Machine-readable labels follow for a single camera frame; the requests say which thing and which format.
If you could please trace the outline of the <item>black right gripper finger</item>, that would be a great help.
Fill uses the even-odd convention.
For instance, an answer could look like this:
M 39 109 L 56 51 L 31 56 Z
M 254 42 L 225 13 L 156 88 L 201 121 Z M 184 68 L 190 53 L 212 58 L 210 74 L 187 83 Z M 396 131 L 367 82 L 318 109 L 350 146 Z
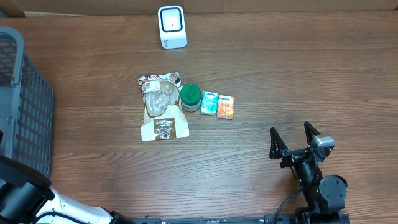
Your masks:
M 276 128 L 270 128 L 270 152 L 269 158 L 270 159 L 280 159 L 284 157 L 284 154 L 289 151 L 288 147 L 285 145 L 284 141 L 280 137 L 279 133 L 277 132 Z
M 305 129 L 305 134 L 307 138 L 307 144 L 310 145 L 313 138 L 315 136 L 321 135 L 321 132 L 319 132 L 317 129 L 315 129 L 309 121 L 304 122 L 304 129 Z

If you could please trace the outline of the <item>orange Kleenex tissue pack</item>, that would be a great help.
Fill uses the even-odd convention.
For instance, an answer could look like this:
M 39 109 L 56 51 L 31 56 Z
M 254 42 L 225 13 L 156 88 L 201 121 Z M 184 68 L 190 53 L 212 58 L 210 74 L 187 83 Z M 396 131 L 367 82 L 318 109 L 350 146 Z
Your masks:
M 216 117 L 221 119 L 234 118 L 234 97 L 220 95 L 218 97 L 218 106 Z

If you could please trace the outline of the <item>teal Kleenex tissue pack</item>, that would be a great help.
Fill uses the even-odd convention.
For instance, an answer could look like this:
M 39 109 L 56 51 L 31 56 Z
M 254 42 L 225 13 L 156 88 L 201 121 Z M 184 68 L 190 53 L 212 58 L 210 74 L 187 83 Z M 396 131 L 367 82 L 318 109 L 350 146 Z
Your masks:
M 201 101 L 200 113 L 203 115 L 215 116 L 218 106 L 219 94 L 204 91 Z

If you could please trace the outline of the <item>green lid jar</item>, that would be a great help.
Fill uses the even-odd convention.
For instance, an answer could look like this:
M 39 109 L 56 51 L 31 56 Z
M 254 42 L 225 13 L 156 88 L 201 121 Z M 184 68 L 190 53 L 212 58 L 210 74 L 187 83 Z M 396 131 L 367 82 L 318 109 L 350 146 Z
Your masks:
M 180 91 L 182 108 L 188 112 L 195 112 L 200 109 L 202 93 L 195 84 L 187 84 Z

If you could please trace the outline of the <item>clear snack bag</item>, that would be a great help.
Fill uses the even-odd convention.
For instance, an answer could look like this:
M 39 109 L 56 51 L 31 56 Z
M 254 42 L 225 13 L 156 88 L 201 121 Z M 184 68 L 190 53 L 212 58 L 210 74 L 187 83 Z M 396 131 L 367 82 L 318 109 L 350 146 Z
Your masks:
M 138 79 L 144 105 L 143 141 L 185 138 L 190 135 L 188 121 L 182 110 L 179 73 L 145 75 Z

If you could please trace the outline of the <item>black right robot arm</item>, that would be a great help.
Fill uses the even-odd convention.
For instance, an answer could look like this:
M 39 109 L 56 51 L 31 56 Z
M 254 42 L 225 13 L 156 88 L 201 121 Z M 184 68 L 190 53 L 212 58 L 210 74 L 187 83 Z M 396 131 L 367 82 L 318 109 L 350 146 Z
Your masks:
M 292 223 L 349 223 L 349 216 L 342 215 L 345 208 L 347 181 L 339 175 L 323 176 L 319 163 L 323 162 L 335 147 L 335 140 L 322 134 L 308 121 L 304 123 L 307 147 L 291 151 L 276 128 L 270 128 L 271 159 L 280 159 L 280 167 L 290 168 L 300 189 L 287 198 L 277 209 L 273 222 L 277 223 L 283 207 L 302 194 L 306 206 L 296 209 L 290 216 Z

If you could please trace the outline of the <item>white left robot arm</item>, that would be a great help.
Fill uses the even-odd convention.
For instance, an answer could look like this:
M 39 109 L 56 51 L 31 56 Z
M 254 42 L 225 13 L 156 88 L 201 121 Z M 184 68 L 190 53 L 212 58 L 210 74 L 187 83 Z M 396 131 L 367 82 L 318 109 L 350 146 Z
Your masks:
M 35 169 L 1 156 L 1 223 L 131 223 L 116 211 L 58 193 Z

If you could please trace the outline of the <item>white barcode scanner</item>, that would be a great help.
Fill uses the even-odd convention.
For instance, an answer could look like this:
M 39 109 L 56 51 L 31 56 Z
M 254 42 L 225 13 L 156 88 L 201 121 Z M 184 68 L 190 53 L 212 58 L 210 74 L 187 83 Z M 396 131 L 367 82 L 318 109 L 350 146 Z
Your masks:
M 158 10 L 159 34 L 164 49 L 180 49 L 187 45 L 184 10 L 181 6 L 162 6 Z

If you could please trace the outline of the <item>grey plastic basket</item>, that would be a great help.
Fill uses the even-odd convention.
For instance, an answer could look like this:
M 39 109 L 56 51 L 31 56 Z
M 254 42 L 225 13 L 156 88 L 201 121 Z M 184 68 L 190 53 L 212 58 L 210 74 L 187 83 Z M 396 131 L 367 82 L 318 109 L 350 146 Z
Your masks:
M 1 27 L 1 155 L 50 177 L 55 93 L 25 52 L 21 33 Z

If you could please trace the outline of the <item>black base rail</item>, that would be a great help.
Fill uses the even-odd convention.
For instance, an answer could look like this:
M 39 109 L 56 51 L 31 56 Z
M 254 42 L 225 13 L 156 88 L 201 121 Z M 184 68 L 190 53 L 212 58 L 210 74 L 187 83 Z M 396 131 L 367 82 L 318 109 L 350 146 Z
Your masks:
M 132 223 L 135 224 L 296 224 L 296 223 L 342 223 L 350 224 L 351 220 L 348 215 L 340 216 L 323 216 L 312 217 L 307 222 L 298 218 L 294 214 L 279 214 L 276 222 L 274 214 L 267 214 L 263 217 L 243 217 L 243 218 L 188 218 L 188 219 L 168 219 L 160 218 L 133 218 Z

